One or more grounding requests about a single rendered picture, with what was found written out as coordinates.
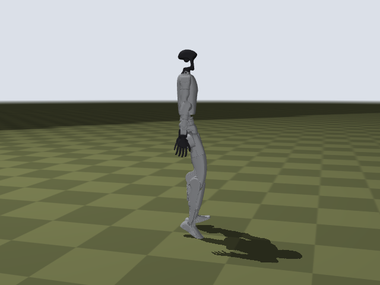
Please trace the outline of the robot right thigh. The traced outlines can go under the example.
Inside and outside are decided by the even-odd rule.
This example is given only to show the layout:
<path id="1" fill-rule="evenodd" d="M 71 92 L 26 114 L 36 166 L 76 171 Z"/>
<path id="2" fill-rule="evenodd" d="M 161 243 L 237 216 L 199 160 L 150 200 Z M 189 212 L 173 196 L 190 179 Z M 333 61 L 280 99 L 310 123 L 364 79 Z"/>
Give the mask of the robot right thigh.
<path id="1" fill-rule="evenodd" d="M 204 151 L 204 147 L 198 134 L 193 134 L 192 131 L 189 131 L 187 133 L 186 139 L 188 140 L 188 143 L 191 148 L 195 147 L 191 151 L 191 160 L 197 175 L 193 178 L 197 178 L 200 181 L 202 188 L 203 184 L 205 183 L 207 174 L 207 158 Z"/>

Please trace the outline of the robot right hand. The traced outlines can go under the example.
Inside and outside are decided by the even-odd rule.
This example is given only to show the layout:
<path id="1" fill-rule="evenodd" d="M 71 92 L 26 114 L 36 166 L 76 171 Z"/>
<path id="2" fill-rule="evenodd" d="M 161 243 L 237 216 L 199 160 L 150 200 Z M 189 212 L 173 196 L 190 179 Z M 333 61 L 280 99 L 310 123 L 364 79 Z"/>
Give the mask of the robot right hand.
<path id="1" fill-rule="evenodd" d="M 181 155 L 181 151 L 182 151 L 182 156 L 181 157 L 183 157 L 184 151 L 185 151 L 185 157 L 186 157 L 187 156 L 187 147 L 189 148 L 189 152 L 191 152 L 191 147 L 190 147 L 190 145 L 188 143 L 188 140 L 186 139 L 187 138 L 187 133 L 186 133 L 186 135 L 181 135 L 181 129 L 179 129 L 179 138 L 180 139 L 178 140 L 178 146 L 177 146 L 177 150 L 176 150 L 176 154 L 175 155 L 177 155 L 177 153 L 179 151 L 179 155 L 178 156 L 180 156 Z M 180 148 L 180 150 L 179 150 L 179 148 Z"/>

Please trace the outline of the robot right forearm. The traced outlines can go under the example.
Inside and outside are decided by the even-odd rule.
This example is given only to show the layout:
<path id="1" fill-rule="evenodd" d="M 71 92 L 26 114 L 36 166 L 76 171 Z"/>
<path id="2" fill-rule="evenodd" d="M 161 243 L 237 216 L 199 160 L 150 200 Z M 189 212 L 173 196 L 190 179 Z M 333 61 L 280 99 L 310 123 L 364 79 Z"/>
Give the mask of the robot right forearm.
<path id="1" fill-rule="evenodd" d="M 187 127 L 188 127 L 188 117 L 189 117 L 189 110 L 190 108 L 190 102 L 184 101 L 182 103 L 182 106 L 180 108 L 180 123 L 179 123 L 179 129 L 181 135 L 186 135 L 187 133 Z"/>

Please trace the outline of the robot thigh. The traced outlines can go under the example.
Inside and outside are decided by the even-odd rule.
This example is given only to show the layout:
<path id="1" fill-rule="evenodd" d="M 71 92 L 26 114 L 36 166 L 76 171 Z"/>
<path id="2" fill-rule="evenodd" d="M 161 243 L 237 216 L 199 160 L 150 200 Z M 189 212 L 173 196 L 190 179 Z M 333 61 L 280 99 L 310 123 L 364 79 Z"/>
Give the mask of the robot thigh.
<path id="1" fill-rule="evenodd" d="M 198 134 L 193 134 L 192 131 L 189 131 L 187 133 L 186 139 L 188 140 L 188 143 L 191 148 L 195 147 L 191 151 L 191 160 L 197 175 L 193 178 L 197 178 L 200 181 L 202 188 L 203 184 L 205 183 L 207 174 L 207 158 L 204 151 L 204 147 Z"/>
<path id="2" fill-rule="evenodd" d="M 198 136 L 199 136 L 199 138 L 200 138 L 200 140 L 201 140 L 201 137 L 200 137 L 200 135 L 199 135 L 199 132 L 198 132 Z M 202 142 L 202 141 L 201 141 L 201 142 Z M 191 151 L 192 151 L 193 148 L 195 148 L 195 147 L 192 147 L 192 148 L 191 148 Z M 191 153 L 191 154 L 192 154 L 192 153 Z M 195 169 L 194 169 L 193 171 L 187 173 L 186 176 L 185 176 L 186 182 L 187 182 L 188 184 L 190 184 L 191 179 L 192 179 L 193 177 L 195 177 L 196 175 L 197 175 L 197 174 L 196 174 L 196 172 L 195 172 Z"/>

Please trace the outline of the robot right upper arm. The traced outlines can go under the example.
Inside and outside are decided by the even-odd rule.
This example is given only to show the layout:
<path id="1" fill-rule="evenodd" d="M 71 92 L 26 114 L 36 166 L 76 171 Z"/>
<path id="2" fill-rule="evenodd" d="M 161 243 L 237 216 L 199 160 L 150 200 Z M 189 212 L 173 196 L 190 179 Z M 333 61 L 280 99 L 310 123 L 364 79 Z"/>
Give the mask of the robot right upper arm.
<path id="1" fill-rule="evenodd" d="M 188 101 L 190 85 L 191 85 L 191 76 L 189 75 L 181 75 L 179 78 L 180 84 L 180 106 L 184 101 Z M 190 108 L 188 111 L 192 109 L 192 105 L 190 103 Z"/>

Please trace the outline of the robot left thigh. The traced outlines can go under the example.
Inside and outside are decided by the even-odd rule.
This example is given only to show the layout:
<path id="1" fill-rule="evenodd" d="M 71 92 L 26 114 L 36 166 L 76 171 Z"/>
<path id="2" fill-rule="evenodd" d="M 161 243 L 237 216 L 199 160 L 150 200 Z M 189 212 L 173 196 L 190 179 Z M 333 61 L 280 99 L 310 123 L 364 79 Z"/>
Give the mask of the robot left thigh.
<path id="1" fill-rule="evenodd" d="M 201 140 L 201 137 L 200 137 L 200 135 L 199 135 L 199 132 L 198 132 L 198 136 L 199 136 L 199 138 L 200 138 L 200 140 Z M 202 142 L 202 141 L 201 141 L 201 142 Z M 193 148 L 195 148 L 195 147 L 192 147 L 192 148 L 191 148 L 191 151 L 192 151 Z M 192 153 L 191 153 L 191 154 L 192 154 Z M 193 171 L 187 173 L 186 176 L 185 176 L 186 182 L 187 182 L 188 184 L 190 184 L 191 179 L 192 179 L 193 177 L 195 177 L 196 175 L 197 175 L 197 174 L 196 174 L 196 172 L 195 172 L 195 169 L 194 169 Z"/>

